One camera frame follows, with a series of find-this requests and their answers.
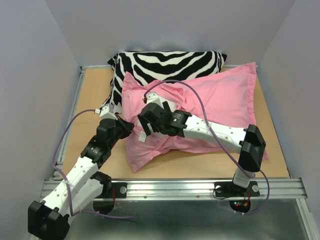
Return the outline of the white pillow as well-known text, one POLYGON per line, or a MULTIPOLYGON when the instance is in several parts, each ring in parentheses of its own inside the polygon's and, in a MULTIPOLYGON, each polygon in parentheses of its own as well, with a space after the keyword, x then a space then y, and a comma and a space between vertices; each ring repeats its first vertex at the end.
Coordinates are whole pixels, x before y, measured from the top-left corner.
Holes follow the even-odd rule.
POLYGON ((152 125, 151 125, 150 123, 147 123, 147 124, 146 124, 146 129, 147 129, 147 131, 145 131, 145 130, 143 129, 143 125, 142 125, 140 122, 138 122, 137 125, 138 125, 139 127, 141 127, 141 131, 140 131, 139 137, 138 137, 138 141, 139 141, 139 142, 144 143, 144 142, 146 141, 147 136, 150 136, 150 135, 152 135, 152 134, 155 133, 155 132, 153 131, 152 125))

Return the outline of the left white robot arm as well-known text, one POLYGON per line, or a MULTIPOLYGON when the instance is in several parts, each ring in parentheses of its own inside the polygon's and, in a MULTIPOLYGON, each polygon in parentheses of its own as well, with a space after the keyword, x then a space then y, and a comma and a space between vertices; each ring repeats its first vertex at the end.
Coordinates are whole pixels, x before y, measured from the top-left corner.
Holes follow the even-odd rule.
POLYGON ((102 119, 96 134, 80 153, 72 170, 41 201, 28 207, 27 230, 41 240, 63 240, 71 223, 96 197, 111 193, 111 177, 99 171, 118 140, 128 137, 134 124, 119 116, 102 119))

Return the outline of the pink pillowcase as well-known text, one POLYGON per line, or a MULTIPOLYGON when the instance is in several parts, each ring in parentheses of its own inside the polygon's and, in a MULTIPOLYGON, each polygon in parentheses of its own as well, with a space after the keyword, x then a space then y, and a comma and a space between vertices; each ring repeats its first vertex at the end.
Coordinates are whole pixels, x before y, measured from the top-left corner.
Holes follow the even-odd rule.
POLYGON ((256 64, 240 65, 230 70, 188 79, 181 83, 160 83, 154 80, 141 86, 129 72, 125 74, 122 87, 122 116, 134 124, 132 134, 125 139, 127 162, 136 173, 158 155, 170 150, 193 154, 218 152, 218 144, 204 140, 161 136, 153 134, 144 142, 139 140, 143 131, 137 115, 145 107, 143 94, 149 89, 160 97, 172 101, 178 110, 190 112, 200 118, 206 113, 210 122, 236 128, 256 124, 254 112, 254 89, 256 64))

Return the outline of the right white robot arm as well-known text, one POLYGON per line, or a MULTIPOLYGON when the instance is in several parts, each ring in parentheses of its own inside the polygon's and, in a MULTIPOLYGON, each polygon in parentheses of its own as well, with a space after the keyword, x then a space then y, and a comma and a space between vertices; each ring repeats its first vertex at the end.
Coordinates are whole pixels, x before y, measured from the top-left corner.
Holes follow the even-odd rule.
POLYGON ((239 158, 234 161, 237 169, 230 182, 231 192, 235 195, 246 192, 255 173, 261 170, 266 142, 256 125, 241 128, 206 122, 187 111, 171 111, 166 101, 162 106, 148 103, 137 117, 147 136, 154 132, 203 140, 220 145, 226 153, 229 150, 238 153, 239 158))

